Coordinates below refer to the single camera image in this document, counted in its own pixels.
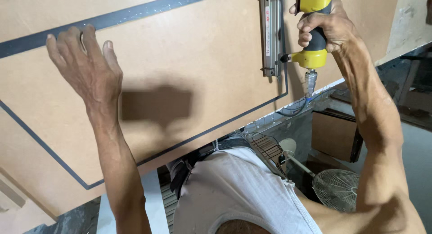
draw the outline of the man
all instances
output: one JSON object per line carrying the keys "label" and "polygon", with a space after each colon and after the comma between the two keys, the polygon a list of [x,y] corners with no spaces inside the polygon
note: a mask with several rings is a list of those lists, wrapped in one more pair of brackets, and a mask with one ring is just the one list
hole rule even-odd
{"label": "man", "polygon": [[[293,14],[295,7],[289,11]],[[231,143],[194,165],[179,192],[175,233],[425,233],[408,197],[399,114],[340,0],[333,0],[330,15],[314,13],[298,23],[302,47],[317,26],[323,28],[327,51],[353,96],[368,149],[357,212],[340,213],[297,197],[293,184],[272,174],[247,145]],[[80,36],[76,27],[61,32],[57,40],[49,35],[49,56],[86,105],[117,232],[151,233],[140,176],[117,120],[123,73],[113,44],[106,41],[102,53],[89,25],[82,43]],[[170,164],[172,177],[184,165],[183,161]]]}

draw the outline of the nail gun handle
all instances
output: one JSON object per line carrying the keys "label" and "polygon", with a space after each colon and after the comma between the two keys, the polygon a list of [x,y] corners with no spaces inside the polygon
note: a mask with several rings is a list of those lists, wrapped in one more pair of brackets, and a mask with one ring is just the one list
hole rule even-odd
{"label": "nail gun handle", "polygon": [[[330,14],[330,11],[331,11],[331,2],[327,5],[327,7],[315,12],[328,15]],[[316,27],[315,29],[310,31],[310,34],[312,35],[312,40],[309,42],[309,45],[305,47],[303,50],[319,51],[325,49],[327,39],[324,35],[323,29],[321,27]]]}

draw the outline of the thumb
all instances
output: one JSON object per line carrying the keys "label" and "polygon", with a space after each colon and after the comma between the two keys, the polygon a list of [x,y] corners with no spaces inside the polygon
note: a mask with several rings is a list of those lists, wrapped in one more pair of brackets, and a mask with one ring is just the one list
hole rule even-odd
{"label": "thumb", "polygon": [[326,14],[311,13],[300,20],[300,22],[297,24],[297,28],[303,32],[309,32],[318,26],[326,26],[329,18],[329,15]]}
{"label": "thumb", "polygon": [[112,41],[106,41],[103,45],[102,50],[105,60],[107,61],[108,66],[111,68],[111,70],[113,70],[115,73],[123,73],[122,69],[118,65],[117,56],[114,53]]}

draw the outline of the nail gun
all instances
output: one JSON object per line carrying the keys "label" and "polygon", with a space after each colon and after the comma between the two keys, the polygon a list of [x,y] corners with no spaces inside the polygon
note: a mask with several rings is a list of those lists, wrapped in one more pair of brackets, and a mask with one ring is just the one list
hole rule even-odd
{"label": "nail gun", "polygon": [[[301,67],[308,69],[305,73],[305,94],[306,99],[311,98],[317,79],[315,69],[324,66],[327,59],[326,37],[322,28],[316,27],[310,31],[312,40],[301,52],[284,54],[282,0],[260,0],[260,2],[264,76],[279,76],[283,63],[297,62]],[[296,5],[296,14],[300,11],[305,14],[313,12],[330,14],[331,11],[331,0],[296,0]]]}

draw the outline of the white tank top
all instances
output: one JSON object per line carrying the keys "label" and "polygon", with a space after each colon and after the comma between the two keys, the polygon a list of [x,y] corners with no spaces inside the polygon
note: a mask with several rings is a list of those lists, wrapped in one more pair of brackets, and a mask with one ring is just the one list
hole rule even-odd
{"label": "white tank top", "polygon": [[274,175],[249,148],[219,150],[197,162],[181,188],[174,233],[214,234],[228,220],[272,234],[321,234],[294,183]]}

